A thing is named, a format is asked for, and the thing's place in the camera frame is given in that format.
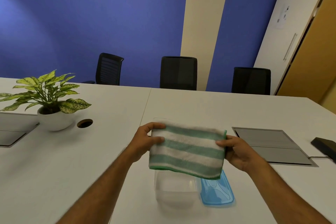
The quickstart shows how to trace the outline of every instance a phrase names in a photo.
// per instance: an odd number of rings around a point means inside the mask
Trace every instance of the blue plastic container lid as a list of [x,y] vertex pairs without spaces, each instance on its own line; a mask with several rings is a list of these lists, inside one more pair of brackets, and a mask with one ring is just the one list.
[[201,184],[201,198],[204,205],[220,207],[234,202],[235,196],[223,170],[219,180],[201,179]]

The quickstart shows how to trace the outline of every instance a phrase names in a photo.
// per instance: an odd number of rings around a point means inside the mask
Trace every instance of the towel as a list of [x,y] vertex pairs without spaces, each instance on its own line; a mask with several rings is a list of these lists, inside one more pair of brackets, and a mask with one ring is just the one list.
[[152,136],[165,138],[149,150],[149,168],[170,170],[208,180],[221,177],[225,150],[215,141],[226,138],[226,130],[190,127],[163,120],[165,129],[153,129]]

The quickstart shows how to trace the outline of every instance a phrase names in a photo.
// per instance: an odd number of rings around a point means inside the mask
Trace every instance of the chair backrest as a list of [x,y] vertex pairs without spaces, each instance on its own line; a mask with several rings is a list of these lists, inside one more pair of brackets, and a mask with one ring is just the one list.
[[255,67],[235,67],[231,92],[269,95],[271,92],[271,70]]
[[197,59],[181,56],[164,56],[161,59],[160,88],[196,90]]
[[96,83],[106,85],[119,85],[121,63],[124,58],[108,53],[101,53],[96,71]]

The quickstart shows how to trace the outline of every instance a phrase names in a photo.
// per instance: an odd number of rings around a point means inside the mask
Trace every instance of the brown door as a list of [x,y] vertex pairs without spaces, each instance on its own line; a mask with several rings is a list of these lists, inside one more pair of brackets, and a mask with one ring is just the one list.
[[336,77],[336,0],[323,0],[277,95],[320,102]]

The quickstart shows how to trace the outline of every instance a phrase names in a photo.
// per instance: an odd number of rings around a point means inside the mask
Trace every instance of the white cabinet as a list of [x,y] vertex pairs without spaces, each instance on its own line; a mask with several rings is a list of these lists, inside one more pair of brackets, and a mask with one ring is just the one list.
[[277,0],[254,67],[271,70],[277,90],[319,0]]

